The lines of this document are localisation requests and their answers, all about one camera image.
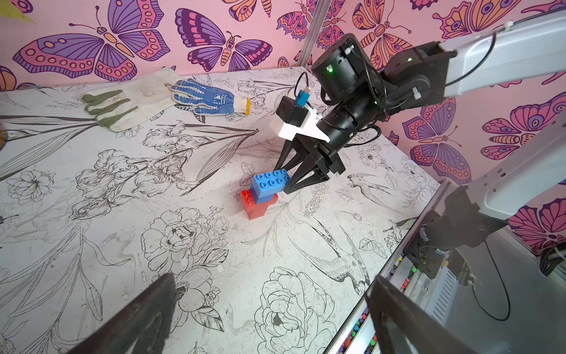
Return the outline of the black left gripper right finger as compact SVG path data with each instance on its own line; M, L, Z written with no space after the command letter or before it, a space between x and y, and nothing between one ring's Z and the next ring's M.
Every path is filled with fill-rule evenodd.
M377 276L366 291L382 353L473 353L386 278Z

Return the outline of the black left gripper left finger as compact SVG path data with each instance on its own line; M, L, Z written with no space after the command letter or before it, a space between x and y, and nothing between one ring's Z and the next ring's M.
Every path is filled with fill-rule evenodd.
M71 353L162 353L175 312L175 277L164 274Z

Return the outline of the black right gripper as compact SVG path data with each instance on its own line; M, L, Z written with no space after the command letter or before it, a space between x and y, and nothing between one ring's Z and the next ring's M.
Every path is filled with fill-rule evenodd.
M352 140L367 129L375 129L377 121L386 118L386 110L370 94L355 93L337 104L317 126L328 135L329 142L296 135L286 140L274 170L296 171L286 183L284 192L295 193L302 188L326 182L331 173L346 170L339 155L345 148L354 147Z

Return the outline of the long blue lego brick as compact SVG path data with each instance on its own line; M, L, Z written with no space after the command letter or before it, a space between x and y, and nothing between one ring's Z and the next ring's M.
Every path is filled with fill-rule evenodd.
M287 171L282 169L255 175L251 185L256 196L263 198L282 192L289 181Z

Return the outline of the long red lego brick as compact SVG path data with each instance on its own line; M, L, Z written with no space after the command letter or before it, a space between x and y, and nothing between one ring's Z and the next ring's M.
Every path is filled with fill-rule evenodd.
M265 203L257 204L253 198L252 190L243 190L240 193L241 204L250 221L264 216L268 208L277 203L278 200L279 196L274 194Z

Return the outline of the small blue lego brick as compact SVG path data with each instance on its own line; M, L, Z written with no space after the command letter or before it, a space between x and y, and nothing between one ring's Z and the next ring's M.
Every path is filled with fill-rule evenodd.
M253 198L255 204L271 203L272 200L274 200L274 198L278 196L275 193L275 194L272 194L272 195L269 195L269 196L259 197L258 193L253 188L250 189L250 192L252 194L252 198Z

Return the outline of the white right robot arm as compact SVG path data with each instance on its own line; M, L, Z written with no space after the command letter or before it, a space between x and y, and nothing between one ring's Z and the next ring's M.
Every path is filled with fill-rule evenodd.
M342 173L339 151L351 146L362 129L388 116L421 109L404 129L409 137L426 139L434 128L446 126L453 98L564 69L561 5L489 35L402 50L381 72L371 67L360 42L346 35L312 68L331 112L320 117L290 98L277 109L276 132L284 138L277 168L294 172L284 191L291 194ZM444 212L421 228L420 241L407 251L428 277L434 278L442 265L439 250L479 246L523 205L565 181L565 101L543 104L524 123L535 129L535 136L512 154L500 147L495 153L499 165L479 178L471 178L467 163L446 147L422 145L411 152L417 164L458 184L446 197Z

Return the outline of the blue dotted work glove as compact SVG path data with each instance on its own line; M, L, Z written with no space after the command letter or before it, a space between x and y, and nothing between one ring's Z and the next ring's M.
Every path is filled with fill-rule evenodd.
M170 87L172 100L201 116L251 113L251 100L236 97L222 88L203 85L193 79L177 81Z

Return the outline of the white green work glove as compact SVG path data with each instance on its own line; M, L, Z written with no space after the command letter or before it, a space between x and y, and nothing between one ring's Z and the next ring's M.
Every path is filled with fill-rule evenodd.
M99 126L127 131L172 107L170 88L181 80L173 69L163 68L143 78L89 91L80 99Z

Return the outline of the aluminium frame profile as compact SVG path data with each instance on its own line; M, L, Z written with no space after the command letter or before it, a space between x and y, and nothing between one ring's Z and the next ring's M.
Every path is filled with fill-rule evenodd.
M328 13L331 4L332 4L331 0L318 1L313 20L309 27L307 37L305 38L305 42L303 43L303 47L301 50L301 54L299 56L299 61L297 62L297 66L302 66L304 68L308 67L308 62L310 60L310 57L315 50L315 44L318 38L318 34L320 33L323 27L324 21L326 19L326 15Z

